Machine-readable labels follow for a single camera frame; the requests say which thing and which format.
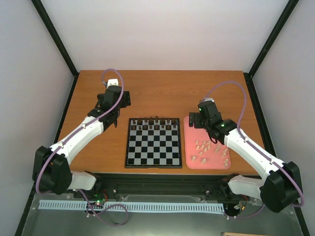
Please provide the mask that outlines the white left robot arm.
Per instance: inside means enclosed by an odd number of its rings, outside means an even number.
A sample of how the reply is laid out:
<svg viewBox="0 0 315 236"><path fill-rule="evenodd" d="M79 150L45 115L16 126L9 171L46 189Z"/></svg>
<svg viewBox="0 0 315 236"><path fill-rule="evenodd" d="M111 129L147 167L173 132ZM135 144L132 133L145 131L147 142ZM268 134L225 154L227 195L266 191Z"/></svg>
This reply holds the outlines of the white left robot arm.
<svg viewBox="0 0 315 236"><path fill-rule="evenodd" d="M92 198L99 197L102 185L96 177L88 172L71 171L69 166L90 141L111 125L116 126L120 109L130 105L129 91L111 85L97 95L95 107L70 134L50 147L39 147L32 173L36 191L44 188L60 195L67 190L81 189Z"/></svg>

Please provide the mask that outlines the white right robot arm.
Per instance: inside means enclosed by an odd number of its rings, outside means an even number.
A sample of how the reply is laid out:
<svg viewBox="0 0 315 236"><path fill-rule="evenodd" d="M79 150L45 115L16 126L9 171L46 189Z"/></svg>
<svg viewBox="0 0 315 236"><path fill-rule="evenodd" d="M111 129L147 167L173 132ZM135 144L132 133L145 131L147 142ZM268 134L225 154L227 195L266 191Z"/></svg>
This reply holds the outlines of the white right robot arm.
<svg viewBox="0 0 315 236"><path fill-rule="evenodd" d="M229 175L223 181L223 194L246 195L262 200L275 213L289 205L304 205L299 167L294 162L285 163L276 158L249 138L238 123L223 119L212 99L202 100L198 104L198 112L189 113L189 127L205 130L211 141L226 145L259 174L259 179Z"/></svg>

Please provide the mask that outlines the dark chess piece row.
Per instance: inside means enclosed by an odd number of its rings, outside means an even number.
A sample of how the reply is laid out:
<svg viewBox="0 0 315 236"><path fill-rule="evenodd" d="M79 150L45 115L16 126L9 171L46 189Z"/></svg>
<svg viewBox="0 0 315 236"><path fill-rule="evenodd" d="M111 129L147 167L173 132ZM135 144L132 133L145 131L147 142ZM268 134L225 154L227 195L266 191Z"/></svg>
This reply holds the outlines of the dark chess piece row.
<svg viewBox="0 0 315 236"><path fill-rule="evenodd" d="M180 121L178 118L130 118L130 130L148 131L148 130L180 130Z"/></svg>

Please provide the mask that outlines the pink tray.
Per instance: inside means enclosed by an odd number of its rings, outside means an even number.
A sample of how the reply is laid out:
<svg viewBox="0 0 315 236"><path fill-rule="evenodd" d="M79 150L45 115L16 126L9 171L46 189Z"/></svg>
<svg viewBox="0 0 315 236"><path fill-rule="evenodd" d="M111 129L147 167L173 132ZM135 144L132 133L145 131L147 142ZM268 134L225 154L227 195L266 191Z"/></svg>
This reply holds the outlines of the pink tray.
<svg viewBox="0 0 315 236"><path fill-rule="evenodd" d="M189 126L189 117L185 117L184 139L185 160L190 169L226 170L231 166L228 147L213 143L204 129Z"/></svg>

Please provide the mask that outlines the black white chessboard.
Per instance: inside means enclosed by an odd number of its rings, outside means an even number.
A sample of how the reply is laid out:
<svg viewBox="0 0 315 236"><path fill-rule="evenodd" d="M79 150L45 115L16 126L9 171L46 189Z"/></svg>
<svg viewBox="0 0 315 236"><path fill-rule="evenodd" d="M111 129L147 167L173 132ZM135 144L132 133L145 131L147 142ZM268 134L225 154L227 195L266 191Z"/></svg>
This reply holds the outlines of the black white chessboard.
<svg viewBox="0 0 315 236"><path fill-rule="evenodd" d="M180 130L130 130L126 142L126 168L182 168Z"/></svg>

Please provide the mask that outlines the right black frame post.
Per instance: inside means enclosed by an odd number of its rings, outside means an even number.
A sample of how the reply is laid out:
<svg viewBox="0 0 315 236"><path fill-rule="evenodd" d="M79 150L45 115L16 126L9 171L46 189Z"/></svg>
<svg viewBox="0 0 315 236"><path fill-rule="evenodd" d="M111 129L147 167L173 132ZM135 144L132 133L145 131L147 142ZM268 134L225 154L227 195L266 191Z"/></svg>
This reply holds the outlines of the right black frame post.
<svg viewBox="0 0 315 236"><path fill-rule="evenodd" d="M271 49L277 37L279 36L280 32L282 31L283 27L285 26L286 22L288 21L290 15L294 11L298 2L299 0L289 0L287 4L285 5L282 13L280 14L278 20L276 21L273 29L271 30L263 47L261 48L258 56L256 57L252 67L250 68L248 72L250 79L254 78L256 72L258 71L259 67L261 66L262 62L264 61L269 50Z"/></svg>

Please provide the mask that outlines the black frame post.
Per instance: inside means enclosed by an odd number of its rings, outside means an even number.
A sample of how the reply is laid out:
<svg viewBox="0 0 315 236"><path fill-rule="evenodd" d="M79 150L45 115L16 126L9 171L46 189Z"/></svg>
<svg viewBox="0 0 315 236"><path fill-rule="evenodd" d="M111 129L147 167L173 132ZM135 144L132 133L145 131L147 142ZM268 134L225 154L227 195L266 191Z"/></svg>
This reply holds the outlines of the black frame post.
<svg viewBox="0 0 315 236"><path fill-rule="evenodd" d="M60 55L64 59L70 73L73 77L77 77L79 75L79 72L77 71L66 47L63 44L62 39L60 38L48 12L46 11L43 3L41 0L31 0L34 8L36 9L38 15L40 16L43 24L45 25L47 31L49 32L52 40L54 41Z"/></svg>
<svg viewBox="0 0 315 236"><path fill-rule="evenodd" d="M258 71L259 67L261 66L262 62L264 61L269 50L271 49L277 37L279 36L280 32L282 31L283 27L285 26L286 22L288 21L290 15L294 11L298 2L299 0L289 0L287 4L285 5L282 13L280 14L278 20L276 21L273 29L271 30L263 47L261 48L258 56L256 57L252 67L250 68L248 72L250 79L254 78L256 72Z"/></svg>

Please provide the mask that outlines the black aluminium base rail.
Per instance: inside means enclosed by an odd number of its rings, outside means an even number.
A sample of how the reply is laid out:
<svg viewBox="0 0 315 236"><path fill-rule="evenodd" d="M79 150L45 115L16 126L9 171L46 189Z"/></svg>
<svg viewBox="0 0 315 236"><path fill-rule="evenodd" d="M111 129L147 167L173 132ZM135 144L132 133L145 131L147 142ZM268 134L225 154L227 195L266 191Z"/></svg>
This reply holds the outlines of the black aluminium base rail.
<svg viewBox="0 0 315 236"><path fill-rule="evenodd" d="M207 201L236 202L242 195L226 197L220 189L224 176L161 174L97 174L96 186L84 193L117 200L127 195L172 195L204 197Z"/></svg>

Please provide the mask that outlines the left black frame post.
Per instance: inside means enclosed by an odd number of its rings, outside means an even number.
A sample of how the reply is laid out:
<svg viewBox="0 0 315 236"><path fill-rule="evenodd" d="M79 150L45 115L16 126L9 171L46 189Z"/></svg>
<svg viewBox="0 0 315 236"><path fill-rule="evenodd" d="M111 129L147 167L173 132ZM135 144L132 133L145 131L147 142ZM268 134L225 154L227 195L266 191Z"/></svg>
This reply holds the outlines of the left black frame post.
<svg viewBox="0 0 315 236"><path fill-rule="evenodd" d="M54 41L60 55L64 59L70 73L73 77L77 77L79 75L79 72L77 71L66 47L63 44L62 39L60 38L48 12L46 11L43 3L41 0L31 0L34 8L36 9L38 15L40 16L43 24L45 25L47 31L49 32L52 40Z"/></svg>

